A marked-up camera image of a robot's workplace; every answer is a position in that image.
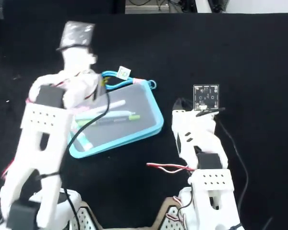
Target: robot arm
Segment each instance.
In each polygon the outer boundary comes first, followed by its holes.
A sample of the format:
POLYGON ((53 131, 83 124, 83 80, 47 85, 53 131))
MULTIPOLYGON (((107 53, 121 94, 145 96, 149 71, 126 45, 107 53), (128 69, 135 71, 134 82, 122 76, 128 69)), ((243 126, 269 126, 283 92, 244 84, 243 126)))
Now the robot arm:
MULTIPOLYGON (((73 217, 67 201, 58 202, 62 193, 59 170, 72 124, 70 109, 105 92, 101 76, 90 69, 95 62, 88 49, 93 27, 67 22, 60 47, 64 70, 39 77, 30 89, 15 159, 0 190, 0 229, 63 229, 73 217), (49 135, 45 150, 39 147, 43 134, 49 135), (33 170, 42 175, 42 190, 29 201, 21 200, 21 189, 33 170)), ((80 195, 68 193, 78 210, 80 195)))
POLYGON ((178 101, 172 111, 172 131, 179 156, 188 167, 196 169, 188 179, 191 188, 180 191, 182 205, 190 204, 181 209, 181 214, 185 216, 188 230, 229 230, 232 227, 242 230, 234 185, 227 169, 228 159, 220 139, 214 134, 214 116, 219 109, 218 100, 211 100, 214 97, 211 90, 218 98, 218 86, 194 86, 195 109, 186 111, 178 101))

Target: pencil case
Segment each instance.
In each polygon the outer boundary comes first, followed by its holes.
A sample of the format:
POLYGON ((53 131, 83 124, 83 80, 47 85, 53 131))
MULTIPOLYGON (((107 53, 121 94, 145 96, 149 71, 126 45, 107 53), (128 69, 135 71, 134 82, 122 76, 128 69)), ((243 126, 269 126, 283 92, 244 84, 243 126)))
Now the pencil case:
MULTIPOLYGON (((109 72, 104 73, 103 76, 111 76, 109 72)), ((95 155, 160 132, 164 119, 151 91, 156 83, 146 80, 134 81, 131 78, 126 81, 114 86, 106 85, 107 89, 112 90, 123 87, 108 92, 110 97, 108 113, 78 136, 70 147, 70 154, 73 157, 95 155)), ((89 110, 77 113, 74 116, 70 139, 80 127, 102 114, 106 107, 107 97, 103 95, 90 106, 89 110)))

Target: table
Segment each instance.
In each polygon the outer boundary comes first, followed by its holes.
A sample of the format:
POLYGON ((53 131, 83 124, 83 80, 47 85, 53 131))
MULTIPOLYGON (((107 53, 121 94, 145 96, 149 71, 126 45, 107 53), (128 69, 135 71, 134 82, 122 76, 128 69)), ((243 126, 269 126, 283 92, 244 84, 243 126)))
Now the table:
MULTIPOLYGON (((94 157, 68 157, 69 182, 106 228, 150 226, 167 196, 186 186, 186 173, 147 168, 146 162, 183 163, 171 132, 178 97, 193 84, 219 83, 219 118, 234 137, 249 170, 242 204, 246 229, 288 227, 288 14, 115 15, 72 18, 96 23, 96 71, 117 70, 154 79, 165 123, 160 134, 94 157)), ((36 77, 63 67, 58 47, 65 21, 0 22, 0 174, 13 158, 24 100, 36 77)), ((235 195, 245 175, 233 147, 228 155, 235 195)), ((38 189, 29 182, 23 196, 38 189)))

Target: perforated bracket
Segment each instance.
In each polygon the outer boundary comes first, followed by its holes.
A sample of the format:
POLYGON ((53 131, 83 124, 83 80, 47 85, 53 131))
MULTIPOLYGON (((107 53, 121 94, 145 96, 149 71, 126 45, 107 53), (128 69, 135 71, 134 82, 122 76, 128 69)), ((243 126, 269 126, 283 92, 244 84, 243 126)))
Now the perforated bracket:
POLYGON ((196 191, 228 190, 234 191, 229 169, 195 170, 189 183, 196 191))
POLYGON ((44 106, 29 103, 25 107, 21 128, 33 129, 44 133, 51 133, 54 130, 64 130, 71 115, 66 109, 44 106))

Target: cable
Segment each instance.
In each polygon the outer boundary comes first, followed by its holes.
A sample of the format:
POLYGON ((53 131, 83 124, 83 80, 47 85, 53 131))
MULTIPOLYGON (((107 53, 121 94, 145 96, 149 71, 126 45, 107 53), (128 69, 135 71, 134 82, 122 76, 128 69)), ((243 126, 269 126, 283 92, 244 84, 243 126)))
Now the cable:
POLYGON ((162 167, 173 167, 173 168, 178 168, 178 169, 185 169, 188 171, 194 171, 194 169, 188 167, 188 166, 184 166, 184 165, 180 165, 180 164, 157 164, 157 163, 146 163, 147 166, 150 167, 155 167, 155 168, 162 168, 162 167))
POLYGON ((216 112, 222 112, 224 110, 225 110, 225 108, 202 110, 196 115, 196 117, 203 116, 203 115, 206 115, 206 114, 216 113, 216 112))
POLYGON ((174 171, 169 171, 169 170, 166 170, 166 169, 163 168, 163 167, 157 167, 157 168, 165 171, 166 173, 178 173, 178 172, 180 172, 180 171, 183 170, 183 169, 177 169, 177 170, 174 170, 174 171))
MULTIPOLYGON (((190 202, 187 205, 180 207, 178 209, 178 211, 177 211, 177 217, 178 217, 180 222, 182 222, 182 221, 180 219, 179 212, 181 212, 181 210, 183 208, 186 208, 186 207, 190 206, 192 204, 192 201, 193 201, 193 187, 192 187, 192 184, 191 184, 191 199, 190 199, 190 202)), ((183 228, 186 230, 185 221, 183 221, 183 228)))
POLYGON ((64 193, 65 193, 65 195, 66 195, 66 199, 67 199, 68 203, 71 205, 72 212, 73 212, 73 214, 75 215, 78 230, 80 230, 80 221, 79 221, 79 218, 78 218, 76 209, 75 209, 74 205, 72 204, 72 201, 71 201, 71 199, 70 199, 70 197, 69 197, 69 195, 68 195, 68 193, 67 193, 67 189, 66 189, 66 188, 63 188, 63 189, 64 189, 64 193))
POLYGON ((270 217, 270 218, 268 219, 268 221, 266 222, 266 224, 264 225, 264 227, 263 227, 262 230, 267 230, 268 227, 269 227, 269 225, 270 225, 270 223, 272 222, 272 220, 273 220, 273 217, 270 217))
POLYGON ((161 6, 162 4, 165 2, 166 0, 162 0, 162 2, 160 4, 158 4, 158 0, 156 0, 156 5, 158 7, 158 11, 161 11, 161 6))
POLYGON ((168 0, 168 5, 170 5, 170 4, 173 6, 173 8, 176 10, 176 12, 179 13, 179 10, 176 8, 176 6, 178 6, 178 4, 173 2, 172 0, 168 0))
POLYGON ((144 6, 146 5, 147 3, 149 3, 151 0, 147 0, 146 2, 142 3, 142 4, 135 4, 134 2, 132 2, 131 0, 129 0, 129 2, 132 4, 132 5, 135 5, 135 6, 144 6))
POLYGON ((244 164, 244 162, 243 162, 243 160, 242 160, 242 158, 241 158, 241 156, 240 156, 240 154, 239 154, 239 152, 238 152, 238 149, 237 149, 237 146, 236 146, 236 144, 235 144, 234 139, 232 138, 232 136, 230 135, 230 133, 225 129, 225 127, 224 127, 224 125, 222 124, 222 122, 221 122, 219 119, 217 119, 217 118, 215 118, 215 119, 217 120, 217 122, 219 123, 219 125, 221 126, 221 128, 223 129, 223 131, 225 132, 225 134, 226 134, 226 135, 229 137, 229 139, 231 140, 231 143, 232 143, 232 145, 233 145, 233 147, 234 147, 234 149, 235 149, 236 155, 237 155, 237 157, 238 157, 238 159, 239 159, 239 161, 240 161, 240 163, 241 163, 241 165, 242 165, 242 167, 243 167, 243 169, 244 169, 244 172, 245 172, 245 176, 246 176, 245 185, 244 185, 244 189, 243 189, 243 191, 242 191, 242 193, 241 193, 241 195, 240 195, 240 198, 238 199, 238 205, 237 205, 238 215, 240 216, 241 204, 242 204, 244 195, 245 195, 246 190, 247 190, 248 185, 249 185, 249 173, 248 173, 248 170, 247 170, 247 168, 246 168, 246 166, 245 166, 245 164, 244 164))
MULTIPOLYGON (((67 152, 69 151, 69 148, 72 146, 72 144, 75 142, 75 140, 77 139, 77 137, 79 136, 80 133, 82 133, 83 130, 85 130, 87 127, 89 127, 92 123, 94 123, 95 121, 99 120, 100 118, 102 118, 104 115, 107 114, 107 112, 109 111, 109 107, 110 107, 110 96, 108 93, 106 93, 106 96, 107 96, 107 108, 106 110, 100 114, 99 116, 95 117, 94 119, 92 119, 91 121, 89 121, 88 123, 86 123, 84 126, 82 126, 78 132, 76 132, 74 134, 74 136, 72 137, 72 139, 70 140, 70 142, 68 143, 66 149, 65 149, 65 152, 64 152, 64 155, 66 156, 67 152)), ((67 193, 67 189, 66 188, 63 188, 64 189, 64 193, 66 195, 66 198, 67 198, 67 201, 68 203, 70 204, 71 208, 72 208, 72 212, 76 218, 76 221, 77 221, 77 226, 78 226, 78 230, 80 230, 80 222, 79 222, 79 218, 77 216, 77 212, 76 212, 76 209, 71 201, 71 199, 69 198, 69 195, 67 193)))

